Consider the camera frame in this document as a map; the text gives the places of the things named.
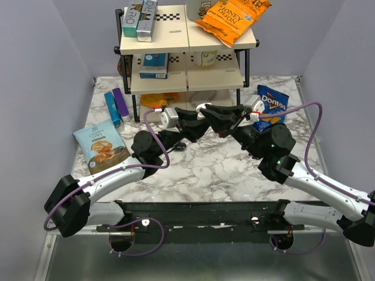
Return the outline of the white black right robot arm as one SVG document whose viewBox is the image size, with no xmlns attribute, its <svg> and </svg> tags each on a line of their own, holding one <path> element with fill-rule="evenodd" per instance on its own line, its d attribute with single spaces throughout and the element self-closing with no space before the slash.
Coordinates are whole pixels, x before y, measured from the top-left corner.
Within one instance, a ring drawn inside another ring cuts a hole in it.
<svg viewBox="0 0 375 281">
<path fill-rule="evenodd" d="M 311 225 L 341 232 L 348 240 L 361 246 L 374 246 L 374 193 L 346 186 L 308 165 L 308 156 L 300 160 L 291 150 L 295 140 L 285 124 L 273 124 L 263 132 L 244 119 L 262 119 L 251 107 L 219 107 L 205 104 L 200 114 L 221 138 L 232 136 L 242 150 L 260 161 L 258 169 L 270 181 L 302 190 L 324 203 L 308 205 L 289 201 L 283 209 L 270 214 L 276 229 L 287 225 Z"/>
</svg>

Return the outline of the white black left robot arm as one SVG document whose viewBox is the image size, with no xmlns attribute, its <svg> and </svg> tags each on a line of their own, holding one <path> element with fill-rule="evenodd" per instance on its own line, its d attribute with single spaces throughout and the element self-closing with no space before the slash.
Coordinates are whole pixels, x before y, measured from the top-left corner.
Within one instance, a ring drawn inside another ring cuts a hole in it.
<svg viewBox="0 0 375 281">
<path fill-rule="evenodd" d="M 131 156 L 94 175 L 75 179 L 68 174 L 58 181 L 44 205 L 47 213 L 44 230 L 58 230 L 63 237 L 70 237 L 88 225 L 111 225 L 117 231 L 129 227 L 130 217 L 121 202 L 99 200 L 127 184 L 167 169 L 171 163 L 168 149 L 183 139 L 197 142 L 210 126 L 196 111 L 180 108 L 157 111 L 166 116 L 165 128 L 155 132 L 145 122 L 146 130 L 134 136 Z"/>
</svg>

